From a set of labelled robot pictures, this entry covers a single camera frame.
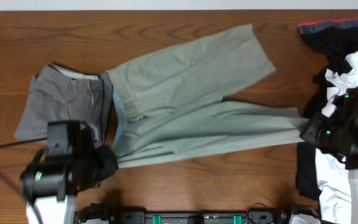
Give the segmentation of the khaki beige shorts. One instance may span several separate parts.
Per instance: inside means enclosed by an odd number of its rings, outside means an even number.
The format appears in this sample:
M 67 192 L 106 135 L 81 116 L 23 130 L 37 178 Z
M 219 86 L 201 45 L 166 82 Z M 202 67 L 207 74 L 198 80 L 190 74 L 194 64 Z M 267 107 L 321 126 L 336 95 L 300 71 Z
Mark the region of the khaki beige shorts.
M 227 99 L 274 71 L 251 24 L 110 69 L 119 167 L 300 142 L 306 119 L 296 108 Z

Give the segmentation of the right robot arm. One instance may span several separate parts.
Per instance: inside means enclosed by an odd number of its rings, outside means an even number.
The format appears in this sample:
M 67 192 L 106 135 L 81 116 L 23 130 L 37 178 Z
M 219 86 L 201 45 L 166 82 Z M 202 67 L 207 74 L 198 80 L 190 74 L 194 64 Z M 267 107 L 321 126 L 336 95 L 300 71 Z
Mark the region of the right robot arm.
M 323 154 L 330 154 L 349 171 L 351 223 L 358 223 L 358 116 L 333 120 L 316 113 L 301 131 L 300 137 Z

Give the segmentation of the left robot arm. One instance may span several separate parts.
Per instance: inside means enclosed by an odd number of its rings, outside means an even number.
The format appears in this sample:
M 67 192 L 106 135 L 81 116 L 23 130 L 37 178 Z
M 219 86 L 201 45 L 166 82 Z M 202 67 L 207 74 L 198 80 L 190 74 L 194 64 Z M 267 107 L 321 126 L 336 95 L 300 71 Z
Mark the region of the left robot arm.
M 108 146 L 56 144 L 38 152 L 21 174 L 30 223 L 83 223 L 76 215 L 79 192 L 99 187 L 118 170 Z

